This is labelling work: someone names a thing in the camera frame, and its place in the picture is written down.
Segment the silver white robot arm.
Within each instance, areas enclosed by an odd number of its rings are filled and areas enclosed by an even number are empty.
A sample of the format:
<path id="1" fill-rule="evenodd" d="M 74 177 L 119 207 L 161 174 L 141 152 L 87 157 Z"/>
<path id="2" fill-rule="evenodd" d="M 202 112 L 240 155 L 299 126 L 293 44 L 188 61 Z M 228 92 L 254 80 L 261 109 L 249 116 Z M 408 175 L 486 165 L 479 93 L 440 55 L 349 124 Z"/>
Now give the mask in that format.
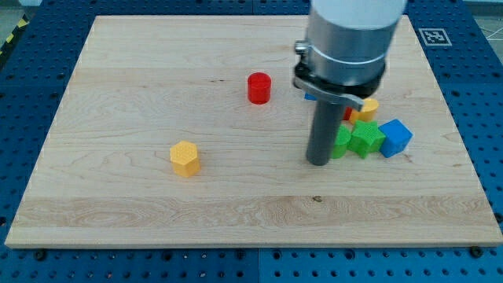
<path id="1" fill-rule="evenodd" d="M 312 0 L 303 63 L 330 83 L 356 86 L 384 72 L 406 0 Z"/>

